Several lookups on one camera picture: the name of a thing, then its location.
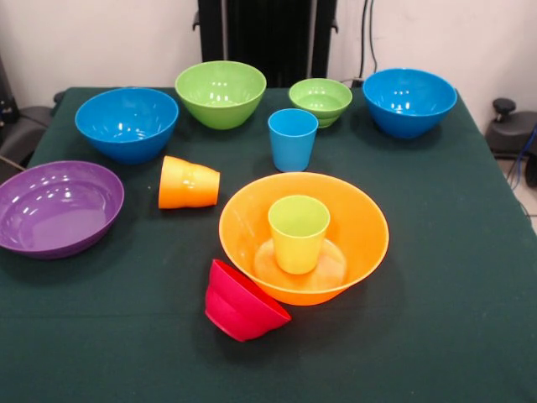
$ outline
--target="pink bowl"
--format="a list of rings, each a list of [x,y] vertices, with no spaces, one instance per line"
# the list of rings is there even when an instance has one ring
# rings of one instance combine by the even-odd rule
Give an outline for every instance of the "pink bowl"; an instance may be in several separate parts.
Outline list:
[[[291,320],[278,302],[217,259],[212,261],[205,303],[211,322],[239,342],[259,338]]]

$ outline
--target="blue bowl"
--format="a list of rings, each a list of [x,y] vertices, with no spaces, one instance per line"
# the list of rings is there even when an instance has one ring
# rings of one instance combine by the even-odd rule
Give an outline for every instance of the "blue bowl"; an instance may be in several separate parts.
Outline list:
[[[179,107],[174,98],[149,88],[120,88],[84,103],[76,127],[90,144],[122,164],[156,157],[174,132]]]
[[[431,130],[456,103],[446,80],[426,71],[389,69],[363,83],[373,120],[387,134],[412,139]]]

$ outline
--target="tipped over orange cup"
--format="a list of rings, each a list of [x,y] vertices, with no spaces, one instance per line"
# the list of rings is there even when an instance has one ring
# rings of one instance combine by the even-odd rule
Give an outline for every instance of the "tipped over orange cup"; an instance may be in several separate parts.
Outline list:
[[[215,206],[220,172],[166,155],[159,186],[159,208]]]

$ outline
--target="bowl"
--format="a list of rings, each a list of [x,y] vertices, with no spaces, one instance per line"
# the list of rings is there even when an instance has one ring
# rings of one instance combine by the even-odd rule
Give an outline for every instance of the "bowl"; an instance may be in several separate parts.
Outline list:
[[[291,320],[289,313],[248,277],[217,259],[209,273],[205,314],[239,342],[259,338]]]
[[[295,107],[313,113],[319,128],[327,128],[345,112],[352,101],[352,92],[339,81],[310,78],[295,83],[289,89]]]
[[[155,158],[174,132],[179,107],[174,98],[149,88],[119,88],[85,102],[76,127],[89,143],[122,164]]]
[[[363,83],[375,123],[396,138],[413,139],[436,126],[456,103],[455,88],[427,71],[389,69]]]
[[[38,165],[0,186],[0,246],[36,259],[78,254],[104,236],[123,198],[119,178],[100,165]]]
[[[291,275],[276,266],[270,239],[269,208],[295,194],[318,199],[331,214],[322,270],[320,259],[305,275]],[[310,172],[266,176],[244,186],[224,207],[219,234],[237,268],[275,300],[299,306],[328,301],[365,279],[388,249],[388,224],[368,195],[335,177]]]
[[[243,124],[266,88],[261,71],[228,60],[193,65],[175,80],[175,90],[186,109],[207,127],[219,130]]]

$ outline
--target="green bowl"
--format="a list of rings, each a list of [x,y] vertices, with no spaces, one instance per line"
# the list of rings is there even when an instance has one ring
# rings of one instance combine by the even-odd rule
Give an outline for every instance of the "green bowl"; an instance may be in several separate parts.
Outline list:
[[[255,111],[267,88],[261,71],[236,61],[193,65],[175,80],[186,109],[209,128],[235,128]]]
[[[319,128],[327,128],[347,109],[352,93],[339,81],[310,78],[295,83],[289,89],[289,98],[295,107],[313,113]]]

